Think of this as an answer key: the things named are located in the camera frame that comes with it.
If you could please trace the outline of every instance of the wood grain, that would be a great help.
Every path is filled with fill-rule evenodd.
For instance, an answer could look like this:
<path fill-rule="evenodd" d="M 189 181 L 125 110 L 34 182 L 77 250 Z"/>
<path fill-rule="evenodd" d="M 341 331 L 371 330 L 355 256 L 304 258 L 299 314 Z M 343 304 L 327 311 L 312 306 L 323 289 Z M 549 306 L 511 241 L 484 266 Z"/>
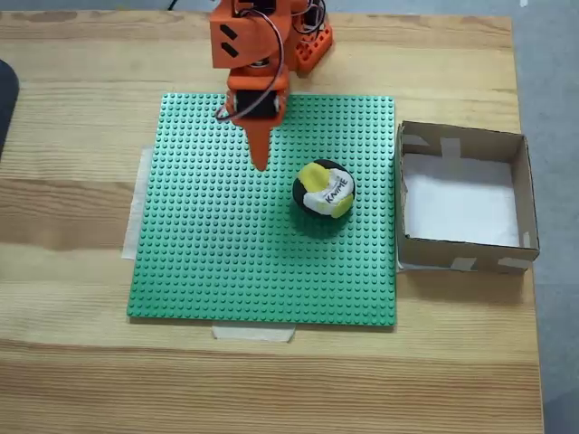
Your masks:
<path fill-rule="evenodd" d="M 0 164 L 0 431 L 539 433 L 532 273 L 398 275 L 398 325 L 290 344 L 130 323 L 120 258 L 168 91 L 223 91 L 205 14 L 0 14 L 21 95 Z M 510 21 L 335 14 L 295 91 L 388 94 L 402 119 L 519 131 Z"/>

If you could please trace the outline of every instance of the tape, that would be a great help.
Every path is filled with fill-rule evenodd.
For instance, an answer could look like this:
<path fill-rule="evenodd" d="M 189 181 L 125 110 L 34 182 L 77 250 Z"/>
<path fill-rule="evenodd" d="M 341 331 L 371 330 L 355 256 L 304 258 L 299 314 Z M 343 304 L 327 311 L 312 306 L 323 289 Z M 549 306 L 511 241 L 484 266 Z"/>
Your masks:
<path fill-rule="evenodd" d="M 418 145 L 418 146 L 430 146 L 426 140 L 420 136 L 414 134 L 404 134 L 402 136 L 403 145 Z"/>
<path fill-rule="evenodd" d="M 460 158 L 460 139 L 441 137 L 441 149 L 444 158 Z"/>
<path fill-rule="evenodd" d="M 471 271 L 476 261 L 476 258 L 455 258 L 452 262 L 451 269 L 457 269 L 459 271 Z"/>
<path fill-rule="evenodd" d="M 251 341 L 289 342 L 296 332 L 294 324 L 260 324 L 214 321 L 215 339 L 247 339 Z"/>
<path fill-rule="evenodd" d="M 531 234 L 528 232 L 523 233 L 523 247 L 525 249 L 531 248 Z"/>
<path fill-rule="evenodd" d="M 141 152 L 141 160 L 138 164 L 137 180 L 135 181 L 133 200 L 130 203 L 125 242 L 123 243 L 123 251 L 120 255 L 122 259 L 135 260 L 137 257 L 138 238 L 141 232 L 145 200 L 147 199 L 148 175 L 151 171 L 152 160 L 153 147 L 146 147 Z"/>
<path fill-rule="evenodd" d="M 505 267 L 512 267 L 514 269 L 528 269 L 533 262 L 526 259 L 503 258 L 498 260 L 499 265 Z"/>

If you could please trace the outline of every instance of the cardboard box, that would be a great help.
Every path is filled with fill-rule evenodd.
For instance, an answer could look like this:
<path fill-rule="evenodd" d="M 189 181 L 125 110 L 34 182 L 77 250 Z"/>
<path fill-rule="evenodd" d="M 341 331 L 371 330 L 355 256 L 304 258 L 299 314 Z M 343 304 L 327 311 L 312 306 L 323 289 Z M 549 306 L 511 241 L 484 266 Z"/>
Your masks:
<path fill-rule="evenodd" d="M 539 254 L 524 136 L 404 121 L 396 138 L 399 261 L 521 274 Z"/>

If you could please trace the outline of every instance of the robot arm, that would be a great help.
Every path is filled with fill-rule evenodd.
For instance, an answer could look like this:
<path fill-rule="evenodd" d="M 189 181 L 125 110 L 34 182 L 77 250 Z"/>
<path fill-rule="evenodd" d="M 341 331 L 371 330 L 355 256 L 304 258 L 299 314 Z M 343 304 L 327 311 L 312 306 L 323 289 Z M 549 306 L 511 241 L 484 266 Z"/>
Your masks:
<path fill-rule="evenodd" d="M 285 115 L 289 72 L 307 75 L 332 45 L 325 2 L 221 0 L 210 26 L 214 67 L 231 70 L 215 116 L 245 130 L 253 165 L 263 171 L 271 130 Z"/>

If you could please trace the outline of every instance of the wire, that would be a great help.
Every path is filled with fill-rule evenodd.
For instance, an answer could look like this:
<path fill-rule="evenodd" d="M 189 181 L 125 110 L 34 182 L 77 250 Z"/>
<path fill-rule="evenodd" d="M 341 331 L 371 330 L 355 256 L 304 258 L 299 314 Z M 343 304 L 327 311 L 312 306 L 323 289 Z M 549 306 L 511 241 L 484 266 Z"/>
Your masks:
<path fill-rule="evenodd" d="M 319 0 L 319 5 L 316 5 L 315 3 L 312 2 L 312 6 L 315 6 L 316 8 L 321 10 L 321 16 L 320 16 L 318 22 L 316 23 L 316 25 L 314 25 L 311 29 L 308 29 L 306 31 L 300 30 L 296 27 L 295 24 L 292 24 L 293 30 L 295 30 L 299 34 L 312 34 L 312 33 L 319 32 L 319 29 L 326 21 L 326 2 L 324 0 Z"/>
<path fill-rule="evenodd" d="M 295 14 L 292 14 L 291 16 L 300 16 L 300 15 L 303 15 L 303 14 L 308 13 L 309 10 L 312 8 L 313 4 L 314 4 L 314 0 L 308 0 L 308 7 L 306 8 L 305 11 L 303 11 L 303 12 L 296 12 Z"/>
<path fill-rule="evenodd" d="M 239 119 L 239 118 L 244 117 L 245 115 L 247 115 L 251 111 L 253 111 L 253 109 L 255 109 L 257 106 L 259 106 L 261 104 L 261 102 L 267 98 L 268 94 L 273 89 L 275 82 L 278 80 L 278 78 L 281 76 L 281 73 L 283 72 L 283 65 L 285 62 L 285 57 L 284 57 L 284 52 L 283 52 L 283 39 L 281 39 L 280 30 L 275 25 L 275 23 L 263 12 L 256 11 L 255 9 L 243 9 L 242 11 L 240 11 L 240 16 L 245 16 L 247 14 L 257 14 L 258 16 L 263 18 L 267 24 L 270 25 L 270 27 L 273 30 L 273 32 L 275 33 L 275 37 L 278 41 L 278 50 L 280 51 L 280 64 L 278 65 L 278 70 L 276 71 L 275 75 L 273 76 L 273 79 L 271 79 L 271 82 L 268 85 L 268 87 L 265 88 L 263 93 L 255 101 L 253 101 L 252 104 L 250 104 L 249 106 L 247 106 L 246 108 L 244 108 L 241 111 L 237 111 L 235 113 L 232 113 L 232 114 L 229 114 L 229 115 L 226 115 L 223 117 L 220 117 L 220 115 L 223 113 L 225 106 L 223 105 L 223 106 L 219 107 L 217 109 L 217 111 L 215 111 L 215 119 L 217 119 L 218 122 L 226 122 L 228 120 Z"/>

